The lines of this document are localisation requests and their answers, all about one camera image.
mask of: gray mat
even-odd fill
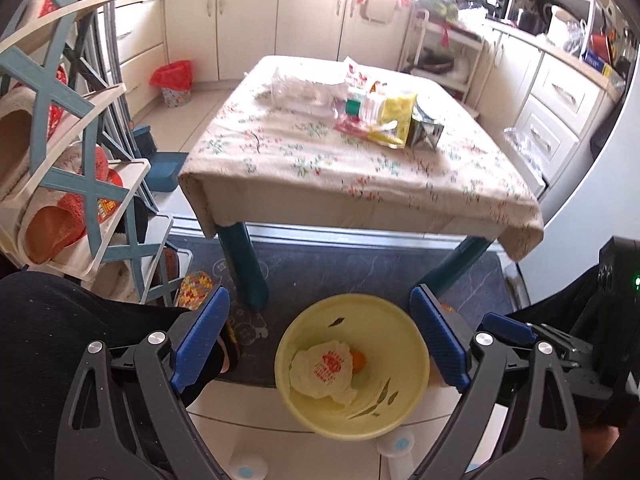
[[[236,290],[217,240],[171,236],[177,247],[193,252],[190,271],[203,270],[228,288],[231,320],[242,356],[235,371],[221,380],[275,386],[273,361],[278,343],[295,317],[319,300],[360,292],[385,298],[408,310],[414,284],[448,253],[433,249],[342,248],[255,242],[260,268],[269,285],[269,302],[255,313],[236,300]],[[487,312],[513,311],[500,261],[485,253],[440,298],[475,329]]]

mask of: floral tablecloth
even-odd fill
[[[393,150],[274,108],[274,70],[295,74],[301,64],[343,70],[331,61],[265,57],[191,150],[180,186],[207,236],[215,224],[238,221],[469,234],[498,238],[516,261],[542,241],[538,202],[520,174],[438,84],[366,69],[417,91],[445,125],[436,151]]]

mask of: yellow bowl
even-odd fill
[[[290,387],[294,355],[331,340],[367,359],[351,381],[358,395],[348,407]],[[429,354],[399,307],[375,296],[341,294],[313,304],[289,325],[276,352],[275,378],[284,403],[304,426],[328,438],[367,440],[398,427],[420,401],[429,380]]]

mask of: table leg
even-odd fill
[[[469,270],[492,244],[477,236],[468,236],[452,253],[448,254],[434,269],[431,269],[417,283],[424,283],[434,296],[439,297],[449,290],[460,276]]]
[[[237,222],[229,227],[216,226],[216,229],[238,298],[246,306],[262,310],[267,304],[269,288],[260,270],[246,225],[244,222]]]

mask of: metal bolt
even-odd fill
[[[153,332],[149,335],[148,338],[146,338],[146,340],[149,341],[152,345],[159,345],[160,343],[164,342],[165,339],[166,336],[164,335],[164,332]]]
[[[482,346],[489,346],[494,342],[494,338],[485,332],[481,332],[476,335],[476,342]]]
[[[538,350],[540,350],[543,354],[549,355],[554,351],[554,348],[546,341],[543,341],[538,344]]]
[[[100,341],[94,341],[89,343],[89,346],[86,349],[89,351],[89,354],[97,354],[102,350],[102,343]]]

